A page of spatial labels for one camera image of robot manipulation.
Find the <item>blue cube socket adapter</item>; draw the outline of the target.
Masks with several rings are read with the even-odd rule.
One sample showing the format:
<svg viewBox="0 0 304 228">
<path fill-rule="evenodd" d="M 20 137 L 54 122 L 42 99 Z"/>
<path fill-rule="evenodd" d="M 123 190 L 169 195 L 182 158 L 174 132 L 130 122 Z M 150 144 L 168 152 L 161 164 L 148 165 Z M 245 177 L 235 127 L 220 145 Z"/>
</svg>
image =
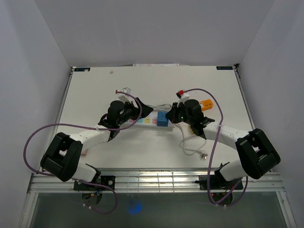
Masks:
<svg viewBox="0 0 304 228">
<path fill-rule="evenodd" d="M 157 112 L 157 126 L 159 127 L 167 127 L 168 126 L 168 118 L 166 117 L 167 112 L 158 111 Z"/>
</svg>

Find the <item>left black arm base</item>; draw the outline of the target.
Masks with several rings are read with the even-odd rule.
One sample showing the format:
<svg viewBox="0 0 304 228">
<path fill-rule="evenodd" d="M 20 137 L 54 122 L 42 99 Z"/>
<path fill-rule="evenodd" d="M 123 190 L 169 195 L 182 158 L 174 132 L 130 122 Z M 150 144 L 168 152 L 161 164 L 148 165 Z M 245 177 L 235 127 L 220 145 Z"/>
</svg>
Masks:
<svg viewBox="0 0 304 228">
<path fill-rule="evenodd" d="M 97 184 L 100 185 L 105 185 L 111 189 L 115 189 L 115 179 L 116 176 L 109 176 L 109 175 L 105 175 L 105 176 L 101 176 L 100 180 Z M 73 186 L 73 190 L 76 191 L 98 191 L 98 190 L 108 190 L 104 187 L 99 187 L 99 186 L 92 186 L 92 185 L 87 185 L 87 184 L 83 184 L 81 182 L 78 181 L 74 181 L 74 186 Z"/>
</svg>

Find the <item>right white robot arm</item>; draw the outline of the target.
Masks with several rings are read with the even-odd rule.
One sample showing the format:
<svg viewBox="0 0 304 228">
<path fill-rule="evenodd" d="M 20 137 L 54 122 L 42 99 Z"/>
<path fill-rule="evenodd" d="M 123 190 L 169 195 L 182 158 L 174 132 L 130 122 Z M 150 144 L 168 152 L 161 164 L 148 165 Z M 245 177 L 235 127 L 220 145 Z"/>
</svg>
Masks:
<svg viewBox="0 0 304 228">
<path fill-rule="evenodd" d="M 188 124 L 196 136 L 219 142 L 237 151 L 238 160 L 222 164 L 214 171 L 214 182 L 221 189 L 225 189 L 234 179 L 251 177 L 258 180 L 281 161 L 261 129 L 244 131 L 222 126 L 206 117 L 195 99 L 180 104 L 173 103 L 166 117 L 173 124 Z"/>
</svg>

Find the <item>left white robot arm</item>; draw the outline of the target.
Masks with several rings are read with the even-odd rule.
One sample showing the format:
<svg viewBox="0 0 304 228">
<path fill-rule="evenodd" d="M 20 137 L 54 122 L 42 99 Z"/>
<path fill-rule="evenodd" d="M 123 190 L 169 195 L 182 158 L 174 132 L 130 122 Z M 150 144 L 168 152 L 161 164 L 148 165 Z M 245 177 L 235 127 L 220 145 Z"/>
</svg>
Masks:
<svg viewBox="0 0 304 228">
<path fill-rule="evenodd" d="M 145 118 L 153 108 L 138 100 L 140 107 L 132 102 L 119 100 L 110 103 L 110 107 L 92 130 L 75 134 L 57 133 L 47 148 L 40 166 L 50 174 L 65 182 L 70 179 L 84 181 L 91 190 L 101 184 L 100 171 L 91 165 L 80 162 L 81 153 L 101 143 L 114 139 L 122 124 L 129 120 Z"/>
</svg>

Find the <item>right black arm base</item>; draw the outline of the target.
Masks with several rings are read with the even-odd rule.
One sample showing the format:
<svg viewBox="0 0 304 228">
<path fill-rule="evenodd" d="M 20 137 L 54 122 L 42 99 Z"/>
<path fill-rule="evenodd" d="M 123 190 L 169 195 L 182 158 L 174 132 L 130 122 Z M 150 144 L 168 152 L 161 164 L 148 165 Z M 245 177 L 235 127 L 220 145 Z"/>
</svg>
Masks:
<svg viewBox="0 0 304 228">
<path fill-rule="evenodd" d="M 210 190 L 231 190 L 237 185 L 240 179 L 233 179 L 232 181 L 220 180 L 215 175 L 210 176 Z M 194 181 L 199 185 L 200 190 L 207 190 L 207 175 L 200 175 L 197 180 Z"/>
</svg>

